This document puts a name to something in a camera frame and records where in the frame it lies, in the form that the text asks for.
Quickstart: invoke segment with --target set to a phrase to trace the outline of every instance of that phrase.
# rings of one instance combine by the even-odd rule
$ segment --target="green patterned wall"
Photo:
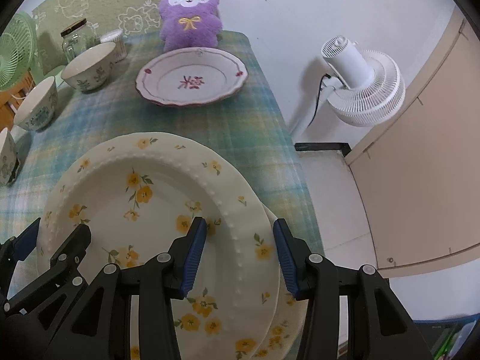
[[[66,64],[60,32],[87,19],[93,39],[121,28],[127,36],[158,31],[160,0],[45,0],[33,10],[37,24],[38,53],[44,72]]]

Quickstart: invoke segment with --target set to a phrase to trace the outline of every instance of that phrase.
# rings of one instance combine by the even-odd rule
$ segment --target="tile floor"
[[[343,156],[337,151],[298,153],[307,179],[325,256],[337,266],[377,266],[367,216]],[[348,338],[347,297],[340,298],[339,343]]]

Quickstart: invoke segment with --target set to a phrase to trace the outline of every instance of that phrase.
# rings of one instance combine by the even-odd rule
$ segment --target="tablecloth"
[[[299,158],[248,38],[238,32],[220,34],[219,48],[240,58],[249,78],[239,93],[207,106],[168,108],[141,98],[135,90],[137,73],[162,53],[163,43],[150,33],[130,37],[127,48],[128,57],[114,66],[104,86],[80,93],[64,83],[51,124],[14,136],[22,167],[14,184],[0,189],[0,242],[42,215],[62,173],[89,149],[118,135],[164,131],[215,150],[242,173],[267,207],[287,220],[294,236],[322,253]],[[36,275],[33,253],[17,267],[12,291]]]

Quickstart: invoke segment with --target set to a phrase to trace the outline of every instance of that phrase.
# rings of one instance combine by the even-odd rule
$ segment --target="white fan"
[[[316,103],[291,131],[294,142],[314,120],[323,102],[345,123],[371,127],[394,116],[405,99],[405,83],[395,61],[373,50],[357,50],[344,36],[330,39],[322,57],[334,71],[320,82]]]

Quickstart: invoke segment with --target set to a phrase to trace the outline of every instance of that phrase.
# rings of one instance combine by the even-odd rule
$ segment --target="scalloped plate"
[[[50,257],[79,223],[92,231],[79,266],[91,282],[107,263],[132,267],[167,251],[197,215],[206,218],[208,236],[195,285],[187,299],[172,301],[182,358],[247,360],[267,335],[277,305],[275,241],[242,175],[193,140],[135,133],[99,144],[74,162],[46,203],[38,271],[49,268]]]
[[[152,59],[135,80],[140,95],[162,105],[200,105],[230,97],[239,91],[248,72],[229,52],[189,47]]]

